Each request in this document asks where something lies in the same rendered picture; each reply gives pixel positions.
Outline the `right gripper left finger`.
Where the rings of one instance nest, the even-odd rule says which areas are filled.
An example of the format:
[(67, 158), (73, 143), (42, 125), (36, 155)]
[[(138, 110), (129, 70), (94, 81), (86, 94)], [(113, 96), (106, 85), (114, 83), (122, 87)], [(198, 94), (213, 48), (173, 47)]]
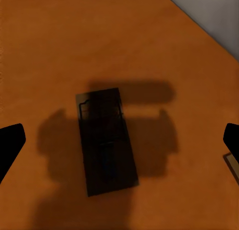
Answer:
[(0, 129), (0, 183), (26, 142), (21, 123)]

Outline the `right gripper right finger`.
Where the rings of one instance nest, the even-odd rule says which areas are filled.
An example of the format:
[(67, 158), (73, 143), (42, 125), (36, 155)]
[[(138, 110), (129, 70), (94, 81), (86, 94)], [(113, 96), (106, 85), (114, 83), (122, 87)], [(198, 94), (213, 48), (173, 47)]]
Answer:
[(224, 132), (223, 141), (239, 163), (239, 125), (228, 123)]

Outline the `mousetrap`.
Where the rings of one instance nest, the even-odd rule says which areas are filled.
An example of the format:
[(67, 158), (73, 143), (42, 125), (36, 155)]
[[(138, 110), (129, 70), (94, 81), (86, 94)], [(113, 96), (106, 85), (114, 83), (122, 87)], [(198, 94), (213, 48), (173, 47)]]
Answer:
[(76, 94), (87, 195), (139, 186), (118, 88)]
[(239, 163), (237, 162), (233, 154), (230, 154), (229, 156), (224, 157), (224, 160), (227, 163), (229, 169), (231, 170), (237, 183), (239, 184)]

